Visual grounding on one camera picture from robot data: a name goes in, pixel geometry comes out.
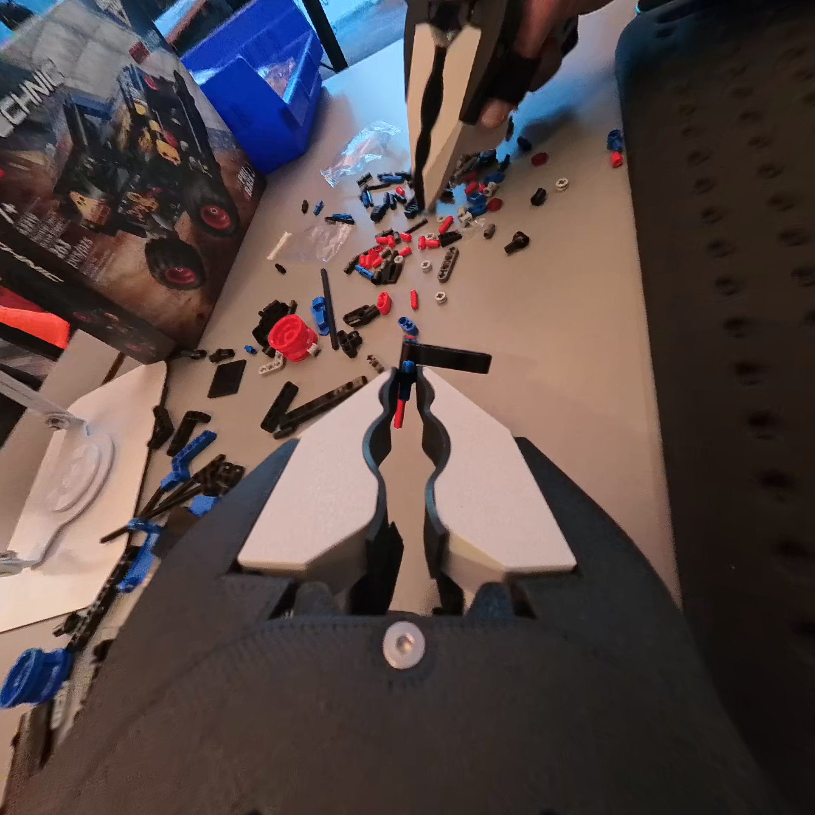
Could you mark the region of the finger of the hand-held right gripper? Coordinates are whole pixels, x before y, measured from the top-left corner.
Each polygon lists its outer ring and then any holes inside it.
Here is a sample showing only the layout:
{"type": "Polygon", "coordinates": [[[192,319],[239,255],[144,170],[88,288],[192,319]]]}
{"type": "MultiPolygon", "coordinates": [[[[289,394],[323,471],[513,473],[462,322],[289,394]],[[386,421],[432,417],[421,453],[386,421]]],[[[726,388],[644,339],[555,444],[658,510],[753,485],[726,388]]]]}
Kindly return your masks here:
{"type": "Polygon", "coordinates": [[[413,30],[406,104],[413,190],[421,210],[433,206],[447,165],[448,128],[444,105],[447,42],[428,22],[413,30]]]}
{"type": "Polygon", "coordinates": [[[468,103],[469,84],[479,46],[480,28],[464,26],[458,33],[423,26],[423,44],[430,48],[430,74],[423,91],[423,208],[434,207],[452,174],[468,103]]]}

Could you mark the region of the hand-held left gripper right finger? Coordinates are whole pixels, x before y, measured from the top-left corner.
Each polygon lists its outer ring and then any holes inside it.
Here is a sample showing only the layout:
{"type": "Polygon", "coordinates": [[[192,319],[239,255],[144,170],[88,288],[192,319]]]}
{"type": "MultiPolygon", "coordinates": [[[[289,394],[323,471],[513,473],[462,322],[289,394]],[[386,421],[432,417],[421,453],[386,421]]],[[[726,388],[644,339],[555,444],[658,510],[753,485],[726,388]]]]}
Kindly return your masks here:
{"type": "Polygon", "coordinates": [[[424,488],[424,556],[439,613],[461,615],[490,584],[572,573],[576,556],[514,435],[438,373],[416,374],[424,488]]]}

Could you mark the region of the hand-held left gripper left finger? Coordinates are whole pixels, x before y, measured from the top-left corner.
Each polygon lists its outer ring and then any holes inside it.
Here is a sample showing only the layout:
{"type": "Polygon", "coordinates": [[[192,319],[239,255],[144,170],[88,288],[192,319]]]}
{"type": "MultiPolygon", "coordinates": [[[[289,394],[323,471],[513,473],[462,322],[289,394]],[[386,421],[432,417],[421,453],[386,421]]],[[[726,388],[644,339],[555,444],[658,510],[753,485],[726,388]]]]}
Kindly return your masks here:
{"type": "Polygon", "coordinates": [[[381,465],[391,453],[398,373],[384,372],[302,431],[238,554],[239,565],[322,583],[356,615],[384,615],[403,543],[381,465]]]}

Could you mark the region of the short black beam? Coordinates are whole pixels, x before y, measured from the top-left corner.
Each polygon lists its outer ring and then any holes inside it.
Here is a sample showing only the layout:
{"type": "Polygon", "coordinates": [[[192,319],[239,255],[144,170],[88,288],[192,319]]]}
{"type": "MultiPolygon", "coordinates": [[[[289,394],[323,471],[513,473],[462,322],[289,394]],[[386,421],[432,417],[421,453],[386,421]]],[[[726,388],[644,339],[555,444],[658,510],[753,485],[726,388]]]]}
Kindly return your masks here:
{"type": "Polygon", "coordinates": [[[411,362],[416,366],[486,375],[490,372],[492,356],[484,352],[454,349],[407,339],[402,342],[398,367],[401,368],[405,362],[411,362]]]}
{"type": "Polygon", "coordinates": [[[267,410],[265,416],[260,422],[261,430],[267,433],[274,433],[280,426],[285,414],[298,395],[299,388],[293,382],[285,382],[276,395],[275,400],[271,403],[270,408],[267,410]]]}

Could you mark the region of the pile of small mixed bricks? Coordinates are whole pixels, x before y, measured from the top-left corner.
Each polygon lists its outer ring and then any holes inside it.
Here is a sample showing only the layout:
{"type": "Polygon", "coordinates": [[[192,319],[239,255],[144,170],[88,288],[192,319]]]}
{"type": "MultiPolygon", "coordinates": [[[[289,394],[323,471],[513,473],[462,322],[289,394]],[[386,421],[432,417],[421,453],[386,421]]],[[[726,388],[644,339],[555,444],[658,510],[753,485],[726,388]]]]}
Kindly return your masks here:
{"type": "MultiPolygon", "coordinates": [[[[621,129],[611,130],[606,137],[606,147],[610,151],[612,167],[624,163],[624,136],[621,129]]],[[[367,172],[357,179],[360,205],[370,216],[373,224],[389,217],[391,211],[402,207],[403,218],[409,223],[405,228],[387,228],[377,232],[372,239],[372,247],[357,252],[344,267],[350,275],[358,271],[375,284],[393,283],[396,268],[403,265],[403,258],[412,253],[413,240],[418,250],[449,247],[466,236],[477,234],[482,229],[484,239],[492,239],[495,234],[494,222],[485,217],[497,213],[504,201],[500,197],[500,186],[504,183],[507,168],[514,160],[514,154],[506,152],[499,156],[496,149],[465,154],[456,165],[449,184],[443,188],[439,201],[443,205],[455,203],[456,190],[463,185],[464,201],[452,212],[435,213],[431,208],[430,219],[420,209],[413,190],[413,177],[407,170],[380,173],[374,179],[367,172]],[[382,200],[376,202],[372,193],[382,191],[382,200]]],[[[326,213],[328,223],[344,222],[356,225],[350,213],[326,213]]]]}

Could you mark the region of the black perforated connector brick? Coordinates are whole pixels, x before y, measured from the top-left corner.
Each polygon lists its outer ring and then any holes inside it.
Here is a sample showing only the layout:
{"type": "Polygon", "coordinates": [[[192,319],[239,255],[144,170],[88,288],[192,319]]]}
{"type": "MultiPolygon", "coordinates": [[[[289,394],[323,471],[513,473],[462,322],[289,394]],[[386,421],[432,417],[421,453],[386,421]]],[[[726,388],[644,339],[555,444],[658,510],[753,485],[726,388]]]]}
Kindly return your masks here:
{"type": "Polygon", "coordinates": [[[214,463],[211,472],[204,477],[201,494],[209,497],[223,497],[243,479],[245,467],[229,461],[214,463]]]}

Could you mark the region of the blue angled beam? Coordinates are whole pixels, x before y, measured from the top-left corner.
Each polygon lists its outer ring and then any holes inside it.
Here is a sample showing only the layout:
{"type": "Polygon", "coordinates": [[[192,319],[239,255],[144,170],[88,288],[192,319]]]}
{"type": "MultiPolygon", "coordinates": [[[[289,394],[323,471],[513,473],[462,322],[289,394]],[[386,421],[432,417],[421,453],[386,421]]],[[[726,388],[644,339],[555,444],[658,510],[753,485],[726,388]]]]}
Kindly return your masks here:
{"type": "Polygon", "coordinates": [[[168,492],[171,488],[188,482],[191,479],[190,464],[217,438],[217,435],[214,431],[204,430],[186,444],[173,457],[169,474],[160,482],[160,491],[168,492]]]}

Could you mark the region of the black angled beam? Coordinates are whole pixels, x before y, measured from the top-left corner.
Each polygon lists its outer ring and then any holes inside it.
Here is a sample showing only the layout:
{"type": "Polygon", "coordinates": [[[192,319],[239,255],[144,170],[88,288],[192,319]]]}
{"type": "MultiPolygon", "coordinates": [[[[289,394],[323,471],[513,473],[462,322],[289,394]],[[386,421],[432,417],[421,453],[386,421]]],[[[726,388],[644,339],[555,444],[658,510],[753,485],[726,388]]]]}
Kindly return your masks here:
{"type": "Polygon", "coordinates": [[[200,424],[209,424],[211,422],[211,415],[201,411],[187,411],[178,425],[174,436],[172,437],[166,453],[170,457],[175,457],[180,453],[191,441],[193,432],[200,424]]]}

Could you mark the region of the black flat panel tile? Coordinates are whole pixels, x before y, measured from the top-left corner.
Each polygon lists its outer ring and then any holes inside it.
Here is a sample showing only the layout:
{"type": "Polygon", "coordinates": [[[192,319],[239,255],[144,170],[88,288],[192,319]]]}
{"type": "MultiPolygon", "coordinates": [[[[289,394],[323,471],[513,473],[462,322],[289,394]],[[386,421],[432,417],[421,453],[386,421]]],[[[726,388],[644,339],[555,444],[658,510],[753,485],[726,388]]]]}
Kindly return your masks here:
{"type": "Polygon", "coordinates": [[[239,391],[247,360],[235,360],[220,364],[213,375],[207,392],[208,399],[219,399],[239,391]]]}

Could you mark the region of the blue plastic bin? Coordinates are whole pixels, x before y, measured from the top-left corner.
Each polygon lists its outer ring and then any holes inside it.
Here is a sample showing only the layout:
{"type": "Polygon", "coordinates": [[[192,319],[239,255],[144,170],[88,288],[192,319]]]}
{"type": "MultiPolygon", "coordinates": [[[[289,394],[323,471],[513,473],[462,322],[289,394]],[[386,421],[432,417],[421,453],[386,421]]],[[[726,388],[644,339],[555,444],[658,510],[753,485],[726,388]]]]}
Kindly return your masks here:
{"type": "Polygon", "coordinates": [[[254,167],[267,175],[306,150],[323,47],[295,2],[255,1],[182,56],[254,167]]]}

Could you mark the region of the blue and black brick assembly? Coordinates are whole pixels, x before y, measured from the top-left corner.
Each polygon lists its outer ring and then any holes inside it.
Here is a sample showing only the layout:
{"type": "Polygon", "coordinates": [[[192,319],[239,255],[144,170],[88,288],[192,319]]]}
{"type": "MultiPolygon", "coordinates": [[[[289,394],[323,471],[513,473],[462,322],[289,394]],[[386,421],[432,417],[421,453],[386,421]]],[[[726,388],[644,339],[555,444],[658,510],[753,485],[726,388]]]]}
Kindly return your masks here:
{"type": "Polygon", "coordinates": [[[170,540],[169,533],[173,530],[170,521],[176,520],[186,524],[192,518],[201,518],[208,514],[215,505],[219,504],[221,500],[217,495],[196,495],[193,497],[189,505],[180,505],[174,507],[168,516],[165,525],[160,525],[154,522],[153,519],[146,519],[143,517],[135,517],[128,521],[126,529],[128,531],[143,532],[145,539],[138,547],[137,553],[133,556],[130,565],[127,567],[124,576],[119,578],[115,584],[115,589],[118,593],[131,593],[137,586],[141,585],[148,572],[152,568],[155,556],[159,559],[168,554],[169,550],[174,546],[170,540]]]}

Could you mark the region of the black straight beam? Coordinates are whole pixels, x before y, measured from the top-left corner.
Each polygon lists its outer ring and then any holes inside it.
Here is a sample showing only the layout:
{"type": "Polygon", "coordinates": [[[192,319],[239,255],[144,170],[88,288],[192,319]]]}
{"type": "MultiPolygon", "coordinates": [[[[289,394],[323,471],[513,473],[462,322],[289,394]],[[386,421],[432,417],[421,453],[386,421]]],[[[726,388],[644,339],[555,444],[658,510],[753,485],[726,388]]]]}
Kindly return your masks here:
{"type": "Polygon", "coordinates": [[[117,586],[126,576],[134,559],[134,553],[126,553],[113,568],[94,601],[85,609],[69,613],[63,623],[54,629],[53,636],[69,637],[64,646],[67,652],[78,652],[90,641],[118,595],[117,586]]]}

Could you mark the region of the black perforated panel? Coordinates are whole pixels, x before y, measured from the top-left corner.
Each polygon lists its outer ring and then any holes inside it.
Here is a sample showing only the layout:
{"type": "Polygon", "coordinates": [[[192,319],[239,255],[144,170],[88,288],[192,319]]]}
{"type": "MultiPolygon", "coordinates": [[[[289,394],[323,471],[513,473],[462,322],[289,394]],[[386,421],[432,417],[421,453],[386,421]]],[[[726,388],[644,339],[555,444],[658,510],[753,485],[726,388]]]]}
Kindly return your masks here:
{"type": "Polygon", "coordinates": [[[682,606],[813,813],[814,3],[664,3],[615,61],[682,606]]]}

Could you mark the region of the blue wheel hub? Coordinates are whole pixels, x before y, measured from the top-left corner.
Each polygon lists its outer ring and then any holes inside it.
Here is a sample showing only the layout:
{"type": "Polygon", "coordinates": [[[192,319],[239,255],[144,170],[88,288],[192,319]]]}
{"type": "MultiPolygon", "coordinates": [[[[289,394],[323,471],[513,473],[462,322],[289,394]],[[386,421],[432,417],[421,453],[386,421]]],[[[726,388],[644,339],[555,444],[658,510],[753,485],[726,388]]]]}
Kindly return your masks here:
{"type": "Polygon", "coordinates": [[[1,708],[35,706],[51,700],[66,681],[72,662],[73,656],[66,648],[26,649],[6,674],[1,688],[1,708]]]}

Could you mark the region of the orange plastic object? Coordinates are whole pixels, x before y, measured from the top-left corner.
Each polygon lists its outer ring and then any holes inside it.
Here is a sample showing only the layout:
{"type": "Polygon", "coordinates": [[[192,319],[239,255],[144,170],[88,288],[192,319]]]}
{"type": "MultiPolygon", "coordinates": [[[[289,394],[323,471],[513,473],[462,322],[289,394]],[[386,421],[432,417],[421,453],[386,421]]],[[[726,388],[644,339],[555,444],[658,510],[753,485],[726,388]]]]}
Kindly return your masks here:
{"type": "Polygon", "coordinates": [[[63,351],[70,340],[70,324],[32,301],[1,286],[1,323],[63,351]]]}

